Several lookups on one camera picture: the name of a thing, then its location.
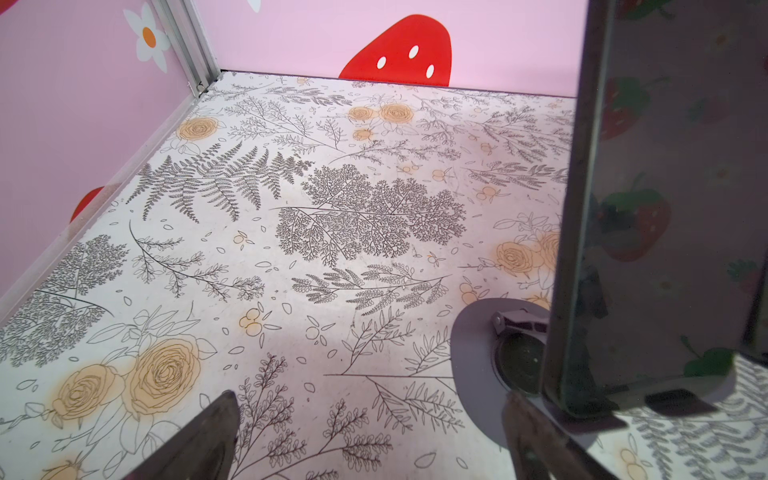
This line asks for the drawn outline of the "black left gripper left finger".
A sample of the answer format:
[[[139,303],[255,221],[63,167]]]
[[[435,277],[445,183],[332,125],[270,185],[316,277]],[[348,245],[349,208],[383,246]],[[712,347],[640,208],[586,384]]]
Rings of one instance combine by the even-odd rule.
[[[229,478],[240,425],[236,394],[224,391],[125,479]]]

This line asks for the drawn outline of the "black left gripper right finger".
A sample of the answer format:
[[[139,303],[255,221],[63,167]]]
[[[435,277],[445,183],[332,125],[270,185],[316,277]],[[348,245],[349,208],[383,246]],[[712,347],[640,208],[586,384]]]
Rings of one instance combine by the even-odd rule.
[[[502,424],[516,479],[616,479],[517,391],[507,394]]]

